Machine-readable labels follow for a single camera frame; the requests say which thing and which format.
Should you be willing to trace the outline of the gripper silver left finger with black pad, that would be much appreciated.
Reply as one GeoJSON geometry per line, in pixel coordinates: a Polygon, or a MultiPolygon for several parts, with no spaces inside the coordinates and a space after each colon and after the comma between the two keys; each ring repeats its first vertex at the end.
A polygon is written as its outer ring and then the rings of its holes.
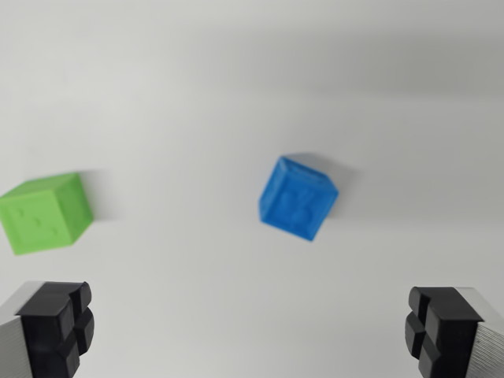
{"type": "Polygon", "coordinates": [[[95,330],[88,283],[28,281],[1,305],[2,377],[73,377],[95,330]]]}

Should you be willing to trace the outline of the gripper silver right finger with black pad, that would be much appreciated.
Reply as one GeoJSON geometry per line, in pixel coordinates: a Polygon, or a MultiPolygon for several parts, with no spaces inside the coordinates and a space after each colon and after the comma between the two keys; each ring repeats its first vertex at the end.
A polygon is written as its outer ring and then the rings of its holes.
{"type": "Polygon", "coordinates": [[[503,316],[473,287],[412,287],[405,340],[426,378],[503,377],[503,316]]]}

